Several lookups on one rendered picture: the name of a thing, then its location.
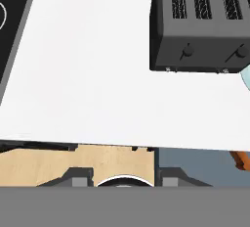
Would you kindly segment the dark grey four-slot toaster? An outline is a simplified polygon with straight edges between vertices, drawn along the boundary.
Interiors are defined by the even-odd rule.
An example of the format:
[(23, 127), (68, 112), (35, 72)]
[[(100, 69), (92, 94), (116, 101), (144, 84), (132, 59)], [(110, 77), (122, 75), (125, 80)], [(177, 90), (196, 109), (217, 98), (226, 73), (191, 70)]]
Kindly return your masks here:
[(249, 66), (250, 0), (151, 0), (151, 70), (239, 73)]

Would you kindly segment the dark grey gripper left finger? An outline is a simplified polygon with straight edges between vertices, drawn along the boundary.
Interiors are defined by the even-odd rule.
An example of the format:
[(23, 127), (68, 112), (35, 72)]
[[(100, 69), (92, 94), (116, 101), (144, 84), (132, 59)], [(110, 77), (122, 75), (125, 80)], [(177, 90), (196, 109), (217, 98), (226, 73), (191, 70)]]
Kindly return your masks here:
[(93, 167), (70, 167), (61, 177), (40, 184), (40, 187), (93, 187)]

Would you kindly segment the light wooden drawer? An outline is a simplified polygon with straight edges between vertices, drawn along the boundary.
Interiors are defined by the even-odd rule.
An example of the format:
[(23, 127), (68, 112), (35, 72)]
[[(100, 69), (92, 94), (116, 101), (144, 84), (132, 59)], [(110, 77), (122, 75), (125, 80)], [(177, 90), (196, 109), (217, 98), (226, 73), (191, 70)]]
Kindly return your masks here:
[(146, 148), (79, 145), (75, 151), (15, 149), (0, 154), (0, 186), (37, 186), (70, 167), (93, 167), (94, 185), (117, 175), (154, 183), (154, 152)]

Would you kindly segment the black hob with grey rim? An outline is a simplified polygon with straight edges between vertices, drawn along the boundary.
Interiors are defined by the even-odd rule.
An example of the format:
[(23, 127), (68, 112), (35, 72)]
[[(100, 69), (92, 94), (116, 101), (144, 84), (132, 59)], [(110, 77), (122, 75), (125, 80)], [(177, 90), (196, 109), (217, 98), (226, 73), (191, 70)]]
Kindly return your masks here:
[(0, 0), (0, 104), (33, 0)]

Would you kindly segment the black round thing white rim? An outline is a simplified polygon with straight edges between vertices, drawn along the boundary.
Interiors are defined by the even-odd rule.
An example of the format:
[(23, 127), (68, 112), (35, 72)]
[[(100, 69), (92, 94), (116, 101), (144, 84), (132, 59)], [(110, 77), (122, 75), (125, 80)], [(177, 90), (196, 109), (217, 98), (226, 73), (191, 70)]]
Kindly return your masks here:
[(153, 187), (153, 184), (135, 175), (114, 175), (97, 184), (97, 187)]

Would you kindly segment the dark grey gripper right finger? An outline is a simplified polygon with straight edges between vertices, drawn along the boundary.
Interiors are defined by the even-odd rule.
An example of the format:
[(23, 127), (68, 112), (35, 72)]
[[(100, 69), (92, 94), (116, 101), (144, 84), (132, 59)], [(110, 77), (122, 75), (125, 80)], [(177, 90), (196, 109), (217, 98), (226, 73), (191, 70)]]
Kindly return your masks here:
[(211, 184), (188, 176), (180, 167), (160, 167), (155, 170), (158, 187), (211, 187)]

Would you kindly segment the orange brown wooden piece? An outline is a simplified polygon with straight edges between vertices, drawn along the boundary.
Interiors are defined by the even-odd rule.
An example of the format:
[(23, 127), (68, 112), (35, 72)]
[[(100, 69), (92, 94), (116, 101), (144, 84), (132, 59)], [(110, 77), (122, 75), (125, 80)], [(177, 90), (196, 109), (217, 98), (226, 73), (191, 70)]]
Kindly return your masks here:
[(235, 167), (239, 170), (250, 171), (250, 157), (246, 152), (230, 151), (231, 157), (235, 161)]

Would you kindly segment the pale blue plate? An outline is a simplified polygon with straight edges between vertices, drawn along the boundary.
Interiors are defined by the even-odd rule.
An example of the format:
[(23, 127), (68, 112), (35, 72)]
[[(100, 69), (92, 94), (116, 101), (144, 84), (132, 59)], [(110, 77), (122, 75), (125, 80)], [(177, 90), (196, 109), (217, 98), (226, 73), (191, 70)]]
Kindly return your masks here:
[(241, 78), (247, 89), (250, 91), (250, 66), (243, 69), (241, 72)]

